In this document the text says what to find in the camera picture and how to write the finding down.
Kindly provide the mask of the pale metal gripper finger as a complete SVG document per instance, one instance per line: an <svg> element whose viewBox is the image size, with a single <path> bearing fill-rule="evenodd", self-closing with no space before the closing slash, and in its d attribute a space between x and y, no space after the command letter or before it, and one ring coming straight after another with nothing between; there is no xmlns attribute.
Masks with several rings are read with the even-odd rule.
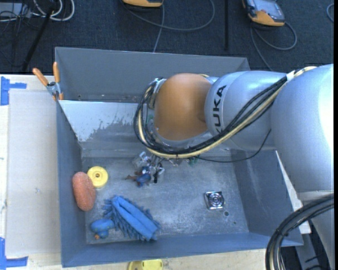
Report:
<svg viewBox="0 0 338 270"><path fill-rule="evenodd" d="M133 165L135 168L148 167L151 161L151 156L148 156L147 153L143 151L133 159Z"/></svg>
<svg viewBox="0 0 338 270"><path fill-rule="evenodd" d="M161 183L164 177L164 167L162 164L158 164L154 174L153 174L153 183Z"/></svg>

